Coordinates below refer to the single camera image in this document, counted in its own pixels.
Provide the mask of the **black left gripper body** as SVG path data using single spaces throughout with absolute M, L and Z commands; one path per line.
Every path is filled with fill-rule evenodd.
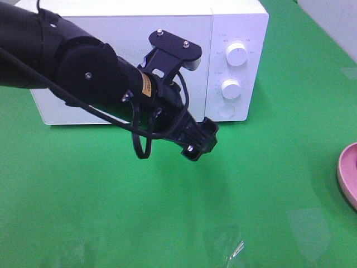
M 195 140 L 195 120 L 187 110 L 186 86 L 171 81 L 161 84 L 144 80 L 140 86 L 139 123 L 140 135 L 147 139 L 165 139 L 173 142 Z

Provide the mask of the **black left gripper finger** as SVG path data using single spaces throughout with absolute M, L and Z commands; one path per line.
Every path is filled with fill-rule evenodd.
M 217 142 L 218 125 L 205 117 L 202 122 L 192 122 L 192 139 L 194 142 Z
M 216 133 L 184 132 L 180 136 L 180 144 L 182 147 L 181 154 L 184 157 L 191 161 L 198 161 L 203 154 L 211 152 L 217 144 Z

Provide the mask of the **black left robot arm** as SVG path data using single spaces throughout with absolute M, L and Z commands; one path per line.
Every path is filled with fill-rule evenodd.
M 174 78 L 199 66 L 201 47 L 167 31 L 151 33 L 149 42 L 144 63 L 133 66 L 58 14 L 1 3 L 1 84 L 47 88 L 66 105 L 130 131 L 140 159 L 164 139 L 196 161 L 214 148 L 219 128 L 209 118 L 194 120 L 186 83 Z

